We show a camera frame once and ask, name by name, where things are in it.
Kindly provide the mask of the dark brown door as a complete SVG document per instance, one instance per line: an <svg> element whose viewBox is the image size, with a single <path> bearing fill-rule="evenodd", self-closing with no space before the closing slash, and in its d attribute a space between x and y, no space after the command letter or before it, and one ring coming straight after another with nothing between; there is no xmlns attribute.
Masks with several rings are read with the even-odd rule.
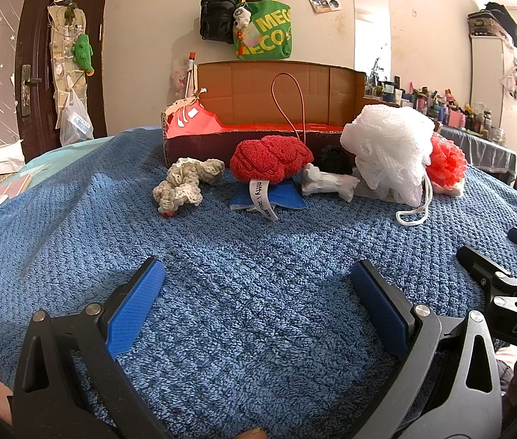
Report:
<svg viewBox="0 0 517 439"><path fill-rule="evenodd" d="M104 10L105 0L24 0L15 44L14 94L26 161L108 135Z"/></svg>

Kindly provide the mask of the plastic bag on door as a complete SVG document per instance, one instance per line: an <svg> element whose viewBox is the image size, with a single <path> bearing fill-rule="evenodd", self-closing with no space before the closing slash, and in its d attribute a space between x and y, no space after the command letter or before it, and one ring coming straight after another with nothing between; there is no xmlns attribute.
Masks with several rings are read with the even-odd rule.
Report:
<svg viewBox="0 0 517 439"><path fill-rule="evenodd" d="M62 147L94 138L94 127L88 111L74 90L68 94L59 122Z"/></svg>

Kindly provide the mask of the black backpack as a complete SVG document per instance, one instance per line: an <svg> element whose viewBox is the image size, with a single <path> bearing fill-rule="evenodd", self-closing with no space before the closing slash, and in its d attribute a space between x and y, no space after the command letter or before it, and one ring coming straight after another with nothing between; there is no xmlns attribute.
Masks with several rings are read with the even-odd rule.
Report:
<svg viewBox="0 0 517 439"><path fill-rule="evenodd" d="M201 0L200 36L233 45L234 12L239 0Z"/></svg>

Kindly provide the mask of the cardboard box with red lining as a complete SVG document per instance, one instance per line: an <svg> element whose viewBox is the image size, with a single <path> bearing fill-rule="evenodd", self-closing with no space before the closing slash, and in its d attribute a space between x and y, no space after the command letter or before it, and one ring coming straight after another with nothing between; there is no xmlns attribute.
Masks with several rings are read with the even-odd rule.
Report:
<svg viewBox="0 0 517 439"><path fill-rule="evenodd" d="M338 146L367 105L366 74L304 61L222 61L195 69L195 93L161 115L164 165L180 158L229 162L236 146L267 135L295 136L314 155Z"/></svg>

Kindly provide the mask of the white bear keychain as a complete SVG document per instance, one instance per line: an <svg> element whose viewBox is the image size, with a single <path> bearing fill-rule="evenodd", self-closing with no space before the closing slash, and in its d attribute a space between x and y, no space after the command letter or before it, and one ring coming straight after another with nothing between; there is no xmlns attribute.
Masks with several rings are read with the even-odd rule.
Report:
<svg viewBox="0 0 517 439"><path fill-rule="evenodd" d="M250 25L250 21L252 20L252 12L250 12L250 9L246 7L246 5L239 6L233 12L233 16L234 27L238 31L247 28Z"/></svg>

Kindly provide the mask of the red knitted plush ball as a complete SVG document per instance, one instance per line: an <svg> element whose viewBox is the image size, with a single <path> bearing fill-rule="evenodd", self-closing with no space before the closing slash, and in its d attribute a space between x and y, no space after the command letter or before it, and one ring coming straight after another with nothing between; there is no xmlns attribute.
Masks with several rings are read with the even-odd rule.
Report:
<svg viewBox="0 0 517 439"><path fill-rule="evenodd" d="M289 77L298 91L301 131L297 130L286 115L275 95L275 84L283 76ZM305 101L296 77L289 72L277 74L271 83L271 98L276 109L291 127L293 135L267 135L261 139L241 141L230 159L229 168L237 181L249 185L253 207L268 220L276 221L278 217L269 201L268 188L297 175L305 165L314 160L314 157L306 145Z"/></svg>

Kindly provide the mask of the white towel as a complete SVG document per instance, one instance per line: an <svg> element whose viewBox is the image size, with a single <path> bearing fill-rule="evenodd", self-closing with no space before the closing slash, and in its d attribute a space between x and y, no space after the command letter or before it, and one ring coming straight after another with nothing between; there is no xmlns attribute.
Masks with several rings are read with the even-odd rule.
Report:
<svg viewBox="0 0 517 439"><path fill-rule="evenodd" d="M318 166L307 164L301 173L301 191L304 196L316 193L337 193L341 199L351 202L360 183L356 176L323 172Z"/></svg>

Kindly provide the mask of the white mesh bath pouf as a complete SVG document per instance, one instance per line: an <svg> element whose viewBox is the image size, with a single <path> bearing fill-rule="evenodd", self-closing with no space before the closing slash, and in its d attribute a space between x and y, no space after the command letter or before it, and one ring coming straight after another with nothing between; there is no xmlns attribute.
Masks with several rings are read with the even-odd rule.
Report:
<svg viewBox="0 0 517 439"><path fill-rule="evenodd" d="M426 167L433 133L433 121L412 108L369 104L340 137L368 186L389 187L405 207L395 213L405 227L419 226L429 217L433 188Z"/></svg>

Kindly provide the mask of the mop stick orange tip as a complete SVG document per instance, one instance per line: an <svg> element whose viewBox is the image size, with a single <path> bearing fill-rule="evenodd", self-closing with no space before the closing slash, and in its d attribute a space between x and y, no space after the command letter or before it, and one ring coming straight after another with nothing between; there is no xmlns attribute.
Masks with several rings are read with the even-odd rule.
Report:
<svg viewBox="0 0 517 439"><path fill-rule="evenodd" d="M189 57L187 60L187 71L184 91L184 96L186 98L192 96L194 93L195 58L196 53L189 53Z"/></svg>

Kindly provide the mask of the blue sponge cloth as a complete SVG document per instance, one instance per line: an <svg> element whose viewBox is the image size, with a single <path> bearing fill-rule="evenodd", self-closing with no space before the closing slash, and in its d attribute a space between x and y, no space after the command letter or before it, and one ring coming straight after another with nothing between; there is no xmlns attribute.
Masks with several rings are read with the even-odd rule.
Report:
<svg viewBox="0 0 517 439"><path fill-rule="evenodd" d="M285 179L276 185L268 187L268 200L271 207L282 207L286 209L300 210L305 208L305 201L298 193L292 179ZM230 199L229 207L231 210L256 211L257 208L250 198L250 185L248 183L238 183L237 189Z"/></svg>

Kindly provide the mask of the white translucent pad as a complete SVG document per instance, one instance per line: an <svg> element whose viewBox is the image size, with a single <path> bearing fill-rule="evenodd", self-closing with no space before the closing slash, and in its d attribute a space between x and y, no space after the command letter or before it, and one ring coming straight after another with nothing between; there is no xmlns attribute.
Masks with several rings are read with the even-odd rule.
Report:
<svg viewBox="0 0 517 439"><path fill-rule="evenodd" d="M370 188L356 166L353 167L352 176L359 179L357 186L354 188L355 196L398 203L398 199L395 198L394 192L389 187L379 186L377 188Z"/></svg>

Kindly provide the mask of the red mesh bath pouf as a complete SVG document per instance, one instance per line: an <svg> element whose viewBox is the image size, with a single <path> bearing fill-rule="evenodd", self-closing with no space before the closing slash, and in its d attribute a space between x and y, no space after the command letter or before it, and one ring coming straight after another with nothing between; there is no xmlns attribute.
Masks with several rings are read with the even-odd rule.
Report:
<svg viewBox="0 0 517 439"><path fill-rule="evenodd" d="M453 141L434 132L431 136L432 152L426 171L433 191L461 197L465 187L467 161L464 152Z"/></svg>

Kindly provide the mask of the black fuzzy scrunchie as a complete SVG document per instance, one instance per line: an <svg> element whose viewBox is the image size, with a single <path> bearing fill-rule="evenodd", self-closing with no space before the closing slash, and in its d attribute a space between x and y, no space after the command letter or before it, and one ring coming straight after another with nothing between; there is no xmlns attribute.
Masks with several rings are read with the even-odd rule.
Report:
<svg viewBox="0 0 517 439"><path fill-rule="evenodd" d="M350 155L340 146L328 145L316 155L313 165L321 172L336 173L350 176L353 164Z"/></svg>

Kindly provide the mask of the cream crochet scrunchie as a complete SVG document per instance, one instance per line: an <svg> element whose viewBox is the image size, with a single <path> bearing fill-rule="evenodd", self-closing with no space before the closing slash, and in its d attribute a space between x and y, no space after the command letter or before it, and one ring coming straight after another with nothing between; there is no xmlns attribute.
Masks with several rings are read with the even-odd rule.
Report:
<svg viewBox="0 0 517 439"><path fill-rule="evenodd" d="M163 216L171 216L185 204L199 206L203 201L199 184L217 183L224 171L225 163L218 159L199 161L179 158L168 169L166 178L152 190L158 212Z"/></svg>

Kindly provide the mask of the dark cloth covered table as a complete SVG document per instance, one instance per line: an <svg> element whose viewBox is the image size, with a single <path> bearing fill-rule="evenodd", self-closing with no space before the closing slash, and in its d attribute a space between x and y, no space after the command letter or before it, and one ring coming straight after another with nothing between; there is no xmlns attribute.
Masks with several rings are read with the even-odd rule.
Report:
<svg viewBox="0 0 517 439"><path fill-rule="evenodd" d="M517 176L517 154L487 139L462 131L458 128L442 126L439 134L464 152L467 162L476 169L512 185Z"/></svg>

